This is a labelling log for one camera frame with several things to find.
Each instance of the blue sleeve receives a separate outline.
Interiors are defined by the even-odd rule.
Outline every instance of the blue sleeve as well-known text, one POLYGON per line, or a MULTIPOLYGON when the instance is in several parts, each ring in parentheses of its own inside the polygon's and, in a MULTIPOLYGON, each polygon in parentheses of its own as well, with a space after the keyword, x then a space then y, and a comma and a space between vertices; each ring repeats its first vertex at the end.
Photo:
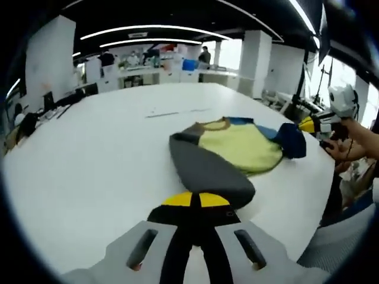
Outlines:
POLYGON ((303 158, 307 154, 307 143, 303 133, 295 124, 283 123, 279 131, 256 126, 258 130, 270 141, 278 143, 283 150, 283 155, 289 159, 303 158))

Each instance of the gray sleeve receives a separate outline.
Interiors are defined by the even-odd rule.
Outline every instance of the gray sleeve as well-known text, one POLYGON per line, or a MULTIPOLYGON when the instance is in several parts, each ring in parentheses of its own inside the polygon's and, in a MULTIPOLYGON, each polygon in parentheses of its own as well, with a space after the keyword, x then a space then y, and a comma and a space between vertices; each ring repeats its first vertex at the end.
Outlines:
POLYGON ((250 203, 253 184, 219 155, 182 141, 180 133, 170 136, 172 161, 183 185, 192 193, 213 193, 229 201, 234 209, 250 203))

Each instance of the window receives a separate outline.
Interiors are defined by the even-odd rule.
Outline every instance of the window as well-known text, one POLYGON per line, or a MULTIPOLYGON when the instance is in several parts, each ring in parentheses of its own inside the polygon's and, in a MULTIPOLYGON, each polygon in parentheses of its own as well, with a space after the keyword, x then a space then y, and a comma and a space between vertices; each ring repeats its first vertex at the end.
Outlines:
POLYGON ((208 47, 208 51, 211 54, 211 61, 209 64, 214 64, 214 55, 216 50, 216 42, 215 41, 207 41, 206 43, 203 43, 201 47, 206 46, 208 47))
POLYGON ((219 66, 239 70, 242 40, 223 40, 221 42, 219 66))
POLYGON ((376 119, 379 109, 379 92, 370 84, 368 87, 367 104, 364 109, 362 125, 366 128, 370 128, 372 121, 376 119))
POLYGON ((352 85, 352 87, 355 87, 355 79, 356 74, 355 70, 351 68, 350 66, 342 63, 341 61, 338 61, 336 59, 333 59, 330 56, 326 56, 323 64, 318 66, 317 64, 314 65, 312 79, 311 79, 311 94, 315 96, 317 94, 318 89, 320 88, 320 99, 323 105, 326 107, 330 107, 330 100, 329 100, 329 91, 328 91, 328 84, 329 84, 329 74, 325 72, 330 72, 330 67, 332 65, 333 60, 333 69, 332 69, 332 80, 330 81, 330 86, 346 86, 347 84, 352 85))

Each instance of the gray gripper finger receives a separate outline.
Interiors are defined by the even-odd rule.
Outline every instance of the gray gripper finger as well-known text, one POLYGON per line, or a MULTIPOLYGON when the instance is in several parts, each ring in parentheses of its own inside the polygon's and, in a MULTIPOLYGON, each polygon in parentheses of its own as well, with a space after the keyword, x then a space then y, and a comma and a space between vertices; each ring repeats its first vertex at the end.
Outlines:
POLYGON ((321 269, 305 268, 290 260, 282 243, 251 222, 216 227, 216 231, 234 284, 316 284, 329 276, 321 269))
POLYGON ((159 284, 166 252, 177 227, 142 221, 111 243, 89 269, 62 276, 70 284, 159 284), (133 268, 143 260, 139 271, 133 268))

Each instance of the desk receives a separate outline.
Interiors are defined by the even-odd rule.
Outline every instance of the desk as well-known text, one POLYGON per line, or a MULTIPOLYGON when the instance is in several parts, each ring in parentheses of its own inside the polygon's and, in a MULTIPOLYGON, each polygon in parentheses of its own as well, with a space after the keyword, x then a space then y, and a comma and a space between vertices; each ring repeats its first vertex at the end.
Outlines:
MULTIPOLYGON (((5 156, 4 174, 15 216, 41 259, 60 273, 101 260, 108 244, 185 191, 169 136, 223 115, 274 129, 289 122, 224 86, 180 83, 91 96, 39 127, 5 156), (179 114, 146 118, 153 110, 179 114)), ((318 141, 304 135, 307 156, 251 178, 256 196, 238 212, 281 241, 295 261, 321 220, 334 169, 318 141)))
MULTIPOLYGON (((292 103, 292 97, 293 95, 287 94, 287 93, 282 93, 282 92, 277 92, 277 95, 280 99, 285 101, 286 103, 280 110, 280 113, 283 114, 284 111, 288 108, 288 106, 292 103)), ((319 112, 323 111, 321 107, 318 105, 314 104, 311 99, 305 99, 308 104, 310 104, 314 109, 318 110, 319 112)))

